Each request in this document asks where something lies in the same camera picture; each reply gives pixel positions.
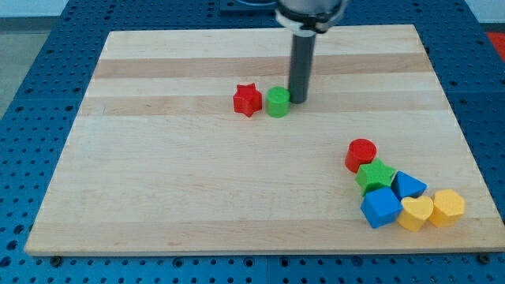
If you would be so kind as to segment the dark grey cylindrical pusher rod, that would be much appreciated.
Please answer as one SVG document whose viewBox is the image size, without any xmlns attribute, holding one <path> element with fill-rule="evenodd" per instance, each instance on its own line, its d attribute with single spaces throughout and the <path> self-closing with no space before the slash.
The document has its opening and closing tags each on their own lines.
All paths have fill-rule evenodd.
<svg viewBox="0 0 505 284">
<path fill-rule="evenodd" d="M 291 103 L 301 104 L 307 100 L 315 42 L 315 34 L 292 37 L 288 80 Z"/>
</svg>

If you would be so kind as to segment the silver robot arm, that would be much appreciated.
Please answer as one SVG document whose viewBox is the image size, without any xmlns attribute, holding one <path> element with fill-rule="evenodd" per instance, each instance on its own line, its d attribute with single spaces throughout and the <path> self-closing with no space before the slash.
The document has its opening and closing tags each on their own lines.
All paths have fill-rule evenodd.
<svg viewBox="0 0 505 284">
<path fill-rule="evenodd" d="M 277 1 L 275 18 L 292 32 L 288 79 L 292 103 L 301 104 L 308 98 L 316 36 L 337 25 L 348 5 L 348 0 Z"/>
</svg>

